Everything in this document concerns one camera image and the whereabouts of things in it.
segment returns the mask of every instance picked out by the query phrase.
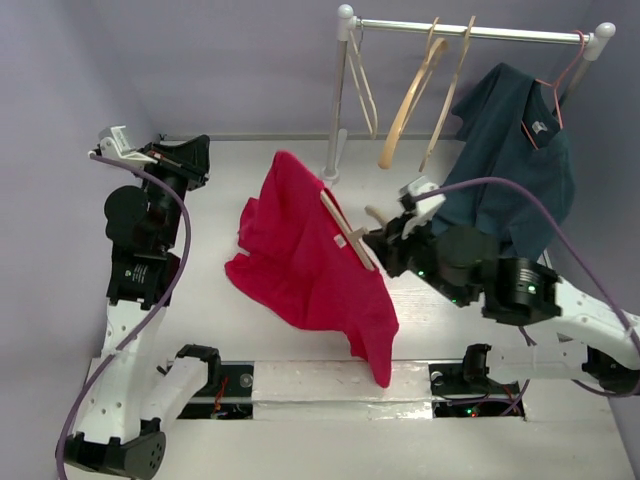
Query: wooden hanger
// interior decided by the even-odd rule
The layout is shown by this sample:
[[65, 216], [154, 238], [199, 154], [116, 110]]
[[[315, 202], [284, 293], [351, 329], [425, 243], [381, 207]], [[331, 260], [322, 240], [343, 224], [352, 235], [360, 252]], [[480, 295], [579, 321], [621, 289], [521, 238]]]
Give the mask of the wooden hanger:
[[[444, 52], [449, 48], [449, 44], [443, 38], [437, 38], [433, 45], [431, 45], [431, 38], [433, 36], [433, 30], [438, 23], [438, 18], [433, 21], [433, 25], [431, 26], [431, 30], [429, 32], [429, 37], [427, 40], [427, 54], [425, 59], [422, 61], [422, 65], [418, 69], [418, 73], [416, 73], [413, 82], [411, 82], [411, 86], [409, 87], [409, 91], [407, 92], [400, 108], [398, 109], [398, 113], [396, 114], [396, 118], [391, 125], [391, 130], [389, 131], [389, 135], [387, 136], [386, 141], [384, 142], [384, 147], [382, 148], [382, 153], [380, 155], [380, 159], [378, 160], [378, 166], [382, 169], [391, 168], [391, 163], [393, 161], [393, 153], [395, 152], [396, 145], [398, 144], [398, 140], [404, 131], [404, 128], [407, 125], [407, 121], [409, 117], [413, 113], [413, 109], [416, 106], [416, 103], [420, 99], [422, 92], [424, 91], [427, 83], [431, 79], [431, 75], [435, 68], [438, 66], [438, 62], [440, 61], [440, 57]], [[419, 92], [418, 87], [422, 80], [424, 79], [424, 83], [422, 84]]]
[[389, 218], [384, 213], [382, 213], [379, 208], [374, 207], [373, 205], [365, 206], [364, 212], [371, 218], [375, 219], [375, 221], [378, 222], [382, 228], [386, 227], [387, 223], [389, 223]]
[[462, 70], [462, 64], [464, 63], [464, 59], [467, 56], [467, 52], [469, 51], [469, 46], [471, 45], [471, 28], [473, 27], [473, 24], [475, 22], [476, 17], [474, 15], [473, 17], [471, 17], [469, 26], [467, 27], [467, 31], [464, 34], [464, 46], [462, 47], [460, 60], [458, 60], [458, 67], [456, 68], [456, 73], [453, 75], [453, 80], [451, 80], [451, 85], [449, 85], [449, 91], [447, 92], [447, 97], [445, 98], [444, 105], [442, 106], [442, 111], [440, 112], [440, 118], [438, 119], [438, 123], [436, 124], [436, 128], [433, 131], [431, 140], [429, 140], [429, 146], [427, 147], [427, 151], [425, 152], [422, 163], [420, 164], [420, 168], [418, 169], [418, 171], [420, 172], [424, 170], [429, 157], [433, 153], [433, 150], [436, 148], [436, 143], [438, 142], [438, 137], [440, 137], [440, 133], [442, 132], [444, 121], [446, 120], [447, 115], [449, 114], [449, 110], [451, 109], [451, 102], [453, 101], [453, 95], [456, 92], [458, 78], [460, 77], [460, 70]]
[[362, 90], [360, 89], [360, 81], [358, 80], [358, 75], [356, 73], [356, 67], [353, 63], [353, 58], [351, 52], [347, 52], [347, 59], [349, 60], [349, 67], [351, 68], [351, 75], [353, 76], [353, 83], [356, 87], [356, 92], [358, 93], [358, 98], [360, 99], [360, 107], [362, 108], [362, 114], [364, 115], [364, 120], [367, 122], [367, 128], [369, 128], [369, 134], [371, 135], [371, 139], [375, 140], [378, 135], [378, 109], [376, 108], [376, 102], [373, 99], [373, 94], [371, 93], [371, 88], [369, 87], [369, 80], [367, 80], [367, 73], [364, 70], [364, 65], [362, 64], [362, 55], [360, 54], [360, 48], [358, 47], [358, 43], [353, 35], [353, 31], [349, 30], [349, 38], [351, 40], [351, 47], [355, 53], [355, 60], [358, 64], [358, 70], [360, 71], [360, 77], [362, 78], [362, 84], [364, 85], [364, 89], [367, 92], [367, 101], [371, 107], [371, 116], [373, 120], [369, 117], [369, 112], [367, 111], [367, 107], [365, 105], [364, 97], [362, 96]]
[[326, 191], [323, 190], [320, 192], [320, 200], [328, 210], [329, 214], [335, 220], [336, 224], [340, 228], [340, 231], [342, 232], [342, 235], [344, 235], [344, 238], [346, 239], [346, 241], [349, 243], [349, 245], [351, 245], [353, 250], [356, 252], [356, 255], [358, 255], [358, 258], [362, 262], [362, 265], [364, 265], [364, 268], [366, 268], [369, 271], [374, 271], [375, 267], [373, 266], [373, 262], [369, 258], [369, 255], [367, 255], [367, 252], [365, 251], [362, 244], [360, 243], [360, 239], [364, 234], [367, 233], [367, 229], [360, 228], [355, 231], [351, 230], [351, 227], [349, 226], [349, 223], [347, 222], [346, 218], [344, 218], [344, 216], [342, 215], [342, 212], [336, 206], [336, 204], [333, 203], [333, 200], [331, 199], [329, 194], [327, 194]]

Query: shirt sleeve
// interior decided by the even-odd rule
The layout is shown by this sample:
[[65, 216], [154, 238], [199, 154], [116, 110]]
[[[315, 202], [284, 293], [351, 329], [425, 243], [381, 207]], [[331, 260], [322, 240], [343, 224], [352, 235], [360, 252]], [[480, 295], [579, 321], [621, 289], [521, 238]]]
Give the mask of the shirt sleeve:
[[487, 100], [500, 77], [502, 63], [495, 66], [469, 93], [467, 93], [452, 109], [451, 113], [462, 119], [462, 127], [456, 134], [457, 140], [466, 141], [476, 125]]

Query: shirt label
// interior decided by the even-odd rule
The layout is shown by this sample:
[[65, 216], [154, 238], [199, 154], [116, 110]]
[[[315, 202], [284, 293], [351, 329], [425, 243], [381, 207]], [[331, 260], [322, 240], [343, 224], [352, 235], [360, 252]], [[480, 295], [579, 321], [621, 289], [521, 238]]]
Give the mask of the shirt label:
[[340, 247], [340, 248], [344, 248], [344, 247], [347, 246], [347, 241], [340, 234], [338, 234], [335, 237], [333, 237], [333, 240], [334, 240], [334, 242], [336, 242], [336, 245], [338, 245], [338, 247]]
[[533, 125], [531, 125], [531, 128], [533, 128], [533, 131], [536, 133], [536, 135], [538, 133], [540, 133], [540, 132], [548, 132], [549, 131], [547, 126], [542, 122], [533, 122]]

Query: cable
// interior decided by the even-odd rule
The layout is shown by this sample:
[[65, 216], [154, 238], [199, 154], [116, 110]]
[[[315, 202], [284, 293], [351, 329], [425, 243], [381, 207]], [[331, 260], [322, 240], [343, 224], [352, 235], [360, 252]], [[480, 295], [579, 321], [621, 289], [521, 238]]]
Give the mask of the cable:
[[[524, 337], [525, 341], [527, 342], [527, 347], [534, 347], [534, 346], [537, 345], [536, 341], [529, 336], [529, 334], [524, 329], [524, 327], [518, 327], [518, 330], [520, 331], [520, 333]], [[516, 399], [511, 403], [509, 408], [507, 408], [504, 412], [502, 412], [499, 415], [500, 417], [506, 417], [507, 415], [509, 415], [509, 413], [511, 413], [511, 410], [513, 410], [513, 409], [518, 407], [518, 404], [520, 403], [520, 401], [524, 397], [524, 394], [527, 392], [527, 389], [529, 388], [529, 384], [530, 383], [531, 383], [531, 380], [529, 380], [529, 379], [525, 380], [524, 385], [522, 385], [522, 390], [520, 391], [520, 393], [518, 394]]]
[[[505, 391], [505, 393], [509, 397], [509, 400], [511, 400], [513, 402], [513, 394], [511, 393], [511, 390], [509, 390], [509, 387], [507, 387], [506, 385], [503, 385], [502, 389]], [[520, 407], [518, 407], [518, 403], [517, 402], [515, 402], [515, 404], [516, 404], [516, 407], [514, 408], [514, 410], [516, 411], [516, 413], [518, 415], [520, 415]]]
[[[176, 192], [174, 192], [173, 189], [169, 185], [164, 183], [162, 180], [157, 179], [153, 175], [145, 172], [144, 170], [131, 167], [126, 163], [118, 160], [112, 160], [110, 158], [105, 158], [99, 155], [95, 155], [93, 152], [90, 153], [89, 158], [97, 162], [104, 163], [106, 165], [111, 165], [113, 167], [119, 167], [124, 170], [128, 170], [131, 173], [133, 173], [135, 176], [140, 177], [143, 180], [151, 182], [157, 185], [158, 187], [162, 188], [171, 196], [171, 198], [173, 198], [173, 200], [176, 201], [176, 203], [180, 207], [180, 210], [182, 211], [182, 217], [184, 219], [184, 230], [185, 230], [184, 248], [182, 250], [182, 261], [178, 266], [176, 274], [171, 280], [171, 283], [169, 283], [169, 285], [167, 286], [166, 291], [160, 297], [160, 300], [158, 300], [158, 303], [156, 303], [151, 308], [151, 310], [146, 315], [146, 317], [144, 317], [142, 322], [140, 322], [140, 324], [137, 327], [131, 330], [129, 335], [127, 335], [116, 346], [116, 351], [122, 351], [129, 343], [131, 343], [136, 338], [136, 336], [149, 324], [149, 322], [153, 320], [153, 317], [155, 317], [155, 315], [160, 311], [160, 309], [164, 306], [164, 304], [167, 303], [167, 300], [171, 296], [171, 293], [176, 287], [176, 284], [180, 280], [180, 277], [182, 276], [182, 273], [184, 272], [184, 268], [187, 264], [187, 259], [189, 258], [189, 250], [191, 249], [191, 218], [189, 217], [189, 212], [187, 211], [187, 207], [185, 206], [180, 196]], [[69, 477], [67, 477], [67, 474], [64, 470], [64, 446], [65, 446], [65, 441], [67, 439], [67, 435], [71, 430], [71, 424], [73, 423], [76, 415], [78, 414], [78, 410], [80, 409], [80, 405], [82, 404], [82, 401], [91, 390], [91, 387], [93, 387], [93, 385], [96, 383], [96, 381], [98, 380], [102, 372], [106, 370], [106, 368], [111, 364], [111, 362], [113, 362], [115, 358], [116, 356], [114, 354], [111, 354], [105, 357], [102, 363], [98, 366], [98, 368], [96, 368], [95, 372], [93, 372], [93, 374], [89, 377], [89, 379], [86, 381], [86, 383], [80, 390], [78, 397], [73, 402], [71, 410], [67, 415], [67, 418], [64, 422], [64, 426], [62, 427], [62, 431], [60, 432], [60, 437], [58, 438], [58, 444], [56, 446], [56, 468], [58, 470], [59, 480], [69, 480]]]
[[215, 398], [215, 400], [213, 402], [213, 412], [214, 413], [216, 413], [221, 408], [220, 407], [220, 400], [224, 396], [224, 389], [227, 388], [227, 383], [228, 382], [229, 382], [229, 377], [224, 377], [224, 380], [222, 380], [222, 383], [220, 385], [220, 391], [216, 395], [216, 398]]
[[[562, 241], [562, 243], [567, 248], [567, 250], [569, 250], [569, 253], [571, 253], [571, 255], [576, 260], [576, 262], [578, 262], [578, 264], [582, 267], [582, 269], [589, 276], [589, 278], [591, 278], [591, 281], [594, 283], [594, 285], [598, 288], [598, 290], [600, 290], [600, 292], [602, 293], [602, 296], [605, 298], [605, 300], [611, 307], [611, 310], [613, 310], [616, 317], [618, 317], [618, 320], [620, 320], [620, 323], [624, 326], [625, 330], [629, 333], [631, 342], [633, 343], [633, 346], [636, 347], [636, 350], [638, 351], [638, 355], [640, 356], [640, 337], [638, 337], [638, 333], [635, 331], [635, 328], [633, 327], [633, 325], [631, 325], [631, 322], [629, 322], [629, 319], [626, 317], [626, 315], [622, 311], [622, 308], [620, 308], [620, 306], [618, 305], [618, 302], [616, 302], [613, 299], [613, 296], [605, 288], [605, 286], [602, 284], [600, 279], [596, 276], [595, 273], [593, 273], [593, 270], [591, 269], [591, 267], [587, 264], [585, 260], [583, 260], [580, 254], [578, 254], [576, 249], [573, 247], [573, 245], [571, 244], [567, 236], [560, 229], [560, 226], [556, 223], [556, 221], [553, 219], [553, 217], [551, 216], [549, 211], [545, 208], [545, 206], [542, 204], [542, 202], [538, 200], [529, 190], [524, 188], [522, 185], [512, 182], [511, 180], [507, 180], [506, 178], [481, 177], [481, 178], [474, 178], [472, 180], [466, 180], [460, 183], [455, 183], [453, 185], [447, 185], [445, 187], [440, 187], [436, 190], [432, 190], [430, 192], [422, 193], [416, 197], [413, 197], [413, 200], [415, 202], [419, 202], [420, 200], [425, 200], [435, 195], [454, 192], [456, 190], [462, 190], [464, 188], [475, 187], [478, 185], [486, 185], [486, 184], [495, 184], [495, 185], [502, 185], [505, 187], [509, 187], [512, 190], [517, 191], [520, 195], [525, 197], [527, 200], [529, 200], [538, 209], [538, 211], [542, 214], [542, 216], [549, 223], [549, 225], [553, 227], [553, 230], [555, 231], [556, 235]], [[588, 392], [591, 392], [595, 395], [607, 397], [607, 398], [630, 397], [640, 392], [640, 379], [638, 380], [638, 383], [635, 385], [635, 387], [633, 387], [633, 389], [630, 392], [623, 393], [623, 394], [614, 394], [607, 391], [596, 390], [595, 388], [592, 388], [589, 385], [585, 385], [584, 383], [578, 380], [572, 380], [572, 382], [584, 388]], [[518, 401], [520, 401], [520, 399], [524, 395], [524, 392], [527, 390], [528, 386], [529, 386], [529, 381], [527, 380], [524, 386], [522, 387], [522, 391], [520, 392], [520, 395], [518, 395], [518, 398], [517, 398]], [[508, 414], [511, 410], [515, 408], [515, 406], [516, 406], [515, 404], [511, 405], [511, 407], [505, 410], [505, 412], [503, 412], [502, 415]]]

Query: dark teal t-shirt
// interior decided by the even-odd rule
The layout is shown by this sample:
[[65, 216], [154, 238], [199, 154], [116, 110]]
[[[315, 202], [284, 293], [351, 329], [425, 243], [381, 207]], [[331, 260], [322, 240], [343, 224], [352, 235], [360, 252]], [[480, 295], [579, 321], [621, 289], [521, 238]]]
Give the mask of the dark teal t-shirt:
[[[540, 83], [501, 63], [451, 112], [463, 120], [456, 138], [466, 142], [444, 185], [502, 177], [533, 193], [561, 223], [575, 185], [566, 132], [547, 108]], [[536, 150], [521, 127], [534, 138]], [[519, 193], [482, 185], [447, 194], [433, 219], [436, 235], [451, 225], [474, 225], [495, 235], [503, 256], [537, 260], [554, 236], [552, 227]]]

